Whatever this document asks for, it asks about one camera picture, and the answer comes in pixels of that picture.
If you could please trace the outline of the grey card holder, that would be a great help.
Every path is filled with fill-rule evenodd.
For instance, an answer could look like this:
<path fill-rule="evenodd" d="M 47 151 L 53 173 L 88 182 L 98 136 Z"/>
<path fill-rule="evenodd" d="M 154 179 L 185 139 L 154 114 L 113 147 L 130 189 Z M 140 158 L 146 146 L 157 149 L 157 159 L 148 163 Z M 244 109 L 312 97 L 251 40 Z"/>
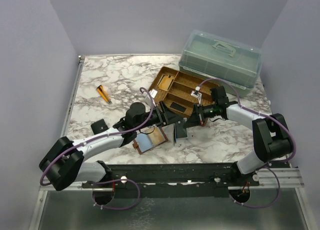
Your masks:
<path fill-rule="evenodd" d="M 177 145 L 182 139 L 188 138 L 188 131 L 184 128 L 185 120 L 178 121 L 173 125 L 173 146 Z"/>

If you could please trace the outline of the gold VIP card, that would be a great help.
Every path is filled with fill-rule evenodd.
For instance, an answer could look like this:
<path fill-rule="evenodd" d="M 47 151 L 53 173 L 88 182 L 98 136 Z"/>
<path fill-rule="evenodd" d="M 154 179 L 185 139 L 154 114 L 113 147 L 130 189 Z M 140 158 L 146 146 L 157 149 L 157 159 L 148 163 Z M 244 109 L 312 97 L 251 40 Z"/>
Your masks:
<path fill-rule="evenodd" d="M 148 137 L 153 146 L 157 146 L 166 142 L 166 138 L 159 128 L 155 128 L 154 131 L 148 135 Z"/>

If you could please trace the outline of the yellow cards in tray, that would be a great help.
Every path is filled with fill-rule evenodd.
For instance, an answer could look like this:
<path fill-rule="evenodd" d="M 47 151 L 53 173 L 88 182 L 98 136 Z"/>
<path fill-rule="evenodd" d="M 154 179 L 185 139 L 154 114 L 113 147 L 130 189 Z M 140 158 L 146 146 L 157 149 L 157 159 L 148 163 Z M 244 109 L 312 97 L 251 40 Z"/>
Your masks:
<path fill-rule="evenodd" d="M 162 75 L 157 86 L 160 90 L 168 91 L 174 80 L 175 78 L 172 75 Z"/>

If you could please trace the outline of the brown open card holder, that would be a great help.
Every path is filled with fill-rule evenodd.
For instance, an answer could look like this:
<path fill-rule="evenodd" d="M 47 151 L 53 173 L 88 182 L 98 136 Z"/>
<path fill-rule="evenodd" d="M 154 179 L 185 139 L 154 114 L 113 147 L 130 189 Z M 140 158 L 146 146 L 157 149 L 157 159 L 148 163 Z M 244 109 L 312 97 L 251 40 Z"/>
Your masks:
<path fill-rule="evenodd" d="M 147 130 L 145 130 L 145 131 L 143 131 L 143 132 L 140 132 L 140 133 L 136 136 L 136 138 L 133 140 L 132 146 L 133 146 L 134 149 L 136 149 L 136 150 L 138 151 L 139 154 L 143 154 L 143 153 L 145 153 L 145 152 L 147 152 L 147 151 L 149 151 L 149 150 L 152 150 L 152 149 L 154 149 L 155 147 L 157 147 L 157 146 L 160 145 L 160 144 L 159 144 L 159 145 L 157 145 L 157 146 L 153 146 L 152 143 L 151 143 L 151 141 L 150 141 L 150 139 L 149 139 L 149 137 L 148 137 L 148 135 L 149 135 L 150 133 L 152 133 L 155 128 L 159 128 L 159 129 L 162 131 L 163 135 L 164 135 L 165 138 L 166 138 L 166 142 L 169 141 L 168 138 L 167 138 L 167 136 L 165 135 L 164 131 L 163 131 L 160 127 L 155 126 L 155 127 L 149 128 L 149 129 L 147 129 Z"/>

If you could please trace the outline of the black card holder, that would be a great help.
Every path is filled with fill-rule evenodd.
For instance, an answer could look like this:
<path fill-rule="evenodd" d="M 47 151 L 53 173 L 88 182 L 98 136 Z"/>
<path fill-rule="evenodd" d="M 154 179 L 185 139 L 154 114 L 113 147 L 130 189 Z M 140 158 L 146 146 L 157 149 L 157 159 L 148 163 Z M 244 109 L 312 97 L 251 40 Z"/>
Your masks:
<path fill-rule="evenodd" d="M 97 135 L 109 129 L 104 119 L 98 120 L 90 125 L 93 134 Z"/>

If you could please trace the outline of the woven wicker divided tray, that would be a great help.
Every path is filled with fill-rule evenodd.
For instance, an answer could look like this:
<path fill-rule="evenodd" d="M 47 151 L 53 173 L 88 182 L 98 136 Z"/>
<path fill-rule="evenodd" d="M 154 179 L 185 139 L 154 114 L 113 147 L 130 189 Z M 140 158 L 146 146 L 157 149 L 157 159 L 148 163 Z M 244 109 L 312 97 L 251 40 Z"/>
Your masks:
<path fill-rule="evenodd" d="M 174 81 L 168 91 L 163 91 L 158 88 L 158 82 L 162 75 L 174 76 Z M 160 69 L 157 76 L 151 83 L 149 90 L 157 90 L 157 95 L 155 97 L 155 102 L 157 104 L 159 104 L 160 101 L 164 101 L 164 103 L 170 110 L 174 111 L 175 113 L 179 114 L 184 118 L 188 118 L 192 114 L 194 104 L 198 103 L 197 98 L 191 96 L 191 92 L 202 81 L 203 79 L 199 77 L 164 66 Z M 170 107 L 172 102 L 176 102 L 186 107 L 186 111 L 183 113 L 175 109 L 172 109 Z"/>

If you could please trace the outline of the clear green plastic toolbox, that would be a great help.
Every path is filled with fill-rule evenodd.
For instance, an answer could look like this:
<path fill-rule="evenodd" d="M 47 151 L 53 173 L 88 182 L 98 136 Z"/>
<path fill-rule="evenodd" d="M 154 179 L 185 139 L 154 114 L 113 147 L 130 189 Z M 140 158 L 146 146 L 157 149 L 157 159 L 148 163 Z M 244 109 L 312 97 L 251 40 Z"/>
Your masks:
<path fill-rule="evenodd" d="M 260 75 L 261 50 L 210 33 L 194 30 L 178 62 L 182 72 L 228 81 L 245 97 Z"/>

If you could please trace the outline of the orange utility knife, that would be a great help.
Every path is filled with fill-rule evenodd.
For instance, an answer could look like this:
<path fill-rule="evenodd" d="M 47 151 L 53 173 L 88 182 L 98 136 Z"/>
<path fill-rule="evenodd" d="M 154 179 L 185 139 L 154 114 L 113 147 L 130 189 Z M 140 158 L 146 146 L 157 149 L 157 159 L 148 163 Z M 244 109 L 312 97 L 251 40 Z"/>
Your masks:
<path fill-rule="evenodd" d="M 107 92 L 104 90 L 102 85 L 99 85 L 96 90 L 98 91 L 98 93 L 101 95 L 101 97 L 108 103 L 111 104 L 112 101 L 109 97 L 109 95 L 107 94 Z"/>

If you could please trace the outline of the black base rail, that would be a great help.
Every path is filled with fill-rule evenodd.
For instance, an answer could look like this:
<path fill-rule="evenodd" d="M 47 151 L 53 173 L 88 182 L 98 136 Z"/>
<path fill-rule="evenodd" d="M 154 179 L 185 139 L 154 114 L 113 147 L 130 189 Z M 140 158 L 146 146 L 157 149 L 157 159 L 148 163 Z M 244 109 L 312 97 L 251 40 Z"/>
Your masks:
<path fill-rule="evenodd" d="M 108 180 L 122 176 L 138 184 L 118 182 L 114 186 L 118 198 L 134 198 L 140 193 L 148 198 L 228 197 L 228 188 L 258 186 L 253 174 L 240 178 L 231 175 L 231 163 L 197 164 L 128 164 L 109 165 Z"/>

